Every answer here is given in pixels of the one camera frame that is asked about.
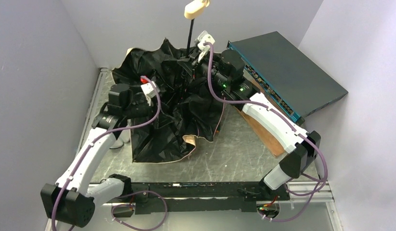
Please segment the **beige umbrella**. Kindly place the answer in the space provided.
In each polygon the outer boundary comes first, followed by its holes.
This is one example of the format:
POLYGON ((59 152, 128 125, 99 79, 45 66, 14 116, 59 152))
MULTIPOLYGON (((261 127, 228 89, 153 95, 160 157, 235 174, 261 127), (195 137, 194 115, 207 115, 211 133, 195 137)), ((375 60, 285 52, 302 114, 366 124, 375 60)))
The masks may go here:
POLYGON ((128 84, 141 100, 141 76, 159 88, 160 114, 151 124, 131 132, 132 159, 136 163, 171 163, 190 155, 195 138, 213 141, 224 105, 216 101, 205 76, 186 71, 186 58, 194 47, 175 48, 168 39, 154 51, 131 48, 122 65, 113 70, 115 83, 128 84))

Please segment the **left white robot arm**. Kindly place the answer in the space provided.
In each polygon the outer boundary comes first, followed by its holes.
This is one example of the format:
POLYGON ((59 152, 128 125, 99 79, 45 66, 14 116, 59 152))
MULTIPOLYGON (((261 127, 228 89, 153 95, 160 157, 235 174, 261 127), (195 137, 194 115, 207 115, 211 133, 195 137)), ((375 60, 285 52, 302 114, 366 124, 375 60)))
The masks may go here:
POLYGON ((125 130, 142 128, 158 118, 161 110, 159 89, 154 82, 130 86, 115 84, 108 101, 92 123, 88 137, 75 159, 54 183, 46 183, 40 191, 51 229, 57 223, 85 227, 95 209, 115 198, 133 193, 131 178, 113 174, 90 188, 91 179, 107 151, 125 130))

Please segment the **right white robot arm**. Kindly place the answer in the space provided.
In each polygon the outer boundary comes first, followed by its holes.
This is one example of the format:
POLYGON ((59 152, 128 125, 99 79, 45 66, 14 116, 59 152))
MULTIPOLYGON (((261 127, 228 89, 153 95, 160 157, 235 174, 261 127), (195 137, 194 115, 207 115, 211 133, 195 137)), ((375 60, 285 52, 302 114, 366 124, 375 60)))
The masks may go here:
POLYGON ((219 102, 235 106, 254 119, 283 147, 287 155, 259 182, 269 191, 276 191, 287 182, 299 178, 317 157, 321 136, 308 132, 286 118, 266 96, 244 76, 245 63, 233 50, 216 57, 209 47, 197 57, 182 57, 177 62, 190 76, 202 74, 211 95, 219 102))

